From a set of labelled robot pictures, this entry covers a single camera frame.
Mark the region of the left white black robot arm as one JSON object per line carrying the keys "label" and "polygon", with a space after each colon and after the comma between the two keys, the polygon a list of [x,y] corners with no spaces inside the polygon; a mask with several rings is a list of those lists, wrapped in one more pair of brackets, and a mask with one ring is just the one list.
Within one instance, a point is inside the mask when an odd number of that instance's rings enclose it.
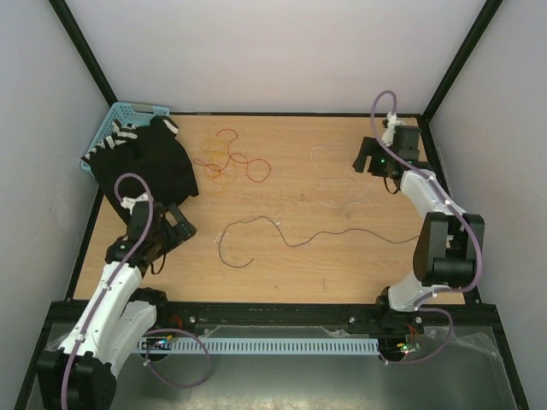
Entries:
{"label": "left white black robot arm", "polygon": [[73,329],[38,358],[46,409],[108,409],[117,378],[139,339],[171,319],[167,295],[142,287],[146,272],[197,230],[175,204],[126,198],[126,232],[107,249],[97,287]]}

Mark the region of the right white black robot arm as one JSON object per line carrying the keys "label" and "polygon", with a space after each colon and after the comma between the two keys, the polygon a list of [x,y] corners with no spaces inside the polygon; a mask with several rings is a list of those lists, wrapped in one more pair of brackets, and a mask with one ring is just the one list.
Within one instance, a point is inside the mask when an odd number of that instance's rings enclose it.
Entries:
{"label": "right white black robot arm", "polygon": [[444,292],[465,293],[475,287],[485,222],[457,205],[438,182],[426,161],[420,161],[417,126],[388,126],[380,140],[365,137],[353,168],[385,181],[392,180],[423,219],[411,272],[382,290],[373,321],[384,332],[400,331],[404,315],[415,313]]}

